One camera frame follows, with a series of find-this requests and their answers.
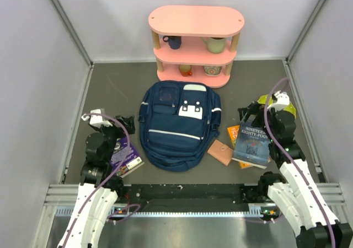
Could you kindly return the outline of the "navy blue backpack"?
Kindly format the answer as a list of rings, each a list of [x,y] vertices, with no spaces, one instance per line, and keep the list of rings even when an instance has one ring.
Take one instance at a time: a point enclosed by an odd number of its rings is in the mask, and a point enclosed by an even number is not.
[[[151,164],[171,172],[197,166],[219,135],[221,98],[201,83],[152,85],[140,106],[140,143]]]

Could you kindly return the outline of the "orange treehouse book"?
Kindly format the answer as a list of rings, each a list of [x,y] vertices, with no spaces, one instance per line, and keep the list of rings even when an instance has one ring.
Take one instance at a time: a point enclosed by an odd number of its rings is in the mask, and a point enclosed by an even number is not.
[[[236,126],[232,126],[232,127],[228,127],[227,128],[229,137],[230,137],[231,142],[232,142],[232,146],[233,146],[234,152],[236,151],[236,142],[237,142],[239,130],[240,130],[240,125],[236,125]],[[267,166],[268,166],[268,163],[270,162],[270,159],[269,159],[266,163],[264,161],[262,161],[260,163],[260,162],[254,161],[248,155],[246,157],[232,156],[232,159],[237,161],[237,162],[239,162],[239,166],[240,166],[241,169],[249,168],[249,167],[252,167],[252,166],[255,166],[255,167],[261,168],[261,169],[266,169]]]

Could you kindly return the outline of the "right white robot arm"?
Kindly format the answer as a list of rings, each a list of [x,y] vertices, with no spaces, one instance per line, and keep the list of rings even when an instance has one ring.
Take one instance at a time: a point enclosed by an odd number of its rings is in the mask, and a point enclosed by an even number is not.
[[[260,177],[257,193],[273,201],[289,222],[297,247],[349,247],[352,227],[342,223],[328,207],[295,141],[295,116],[277,106],[253,101],[238,110],[242,122],[263,130],[270,138],[269,153],[279,169]]]

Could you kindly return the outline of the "dark blue 1984 book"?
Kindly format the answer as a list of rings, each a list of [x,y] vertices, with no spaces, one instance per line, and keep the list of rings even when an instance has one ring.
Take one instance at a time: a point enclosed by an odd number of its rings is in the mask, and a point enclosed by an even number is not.
[[[232,160],[266,169],[270,161],[270,140],[262,128],[253,127],[252,122],[241,122]]]

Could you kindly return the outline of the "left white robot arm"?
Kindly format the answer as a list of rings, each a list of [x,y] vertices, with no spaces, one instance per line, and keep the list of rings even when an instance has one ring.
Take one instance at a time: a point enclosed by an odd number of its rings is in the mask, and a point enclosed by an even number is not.
[[[117,140],[135,132],[134,117],[111,117],[97,109],[81,119],[94,132],[86,139],[76,202],[58,247],[97,247],[113,204],[125,195],[118,168],[110,161]]]

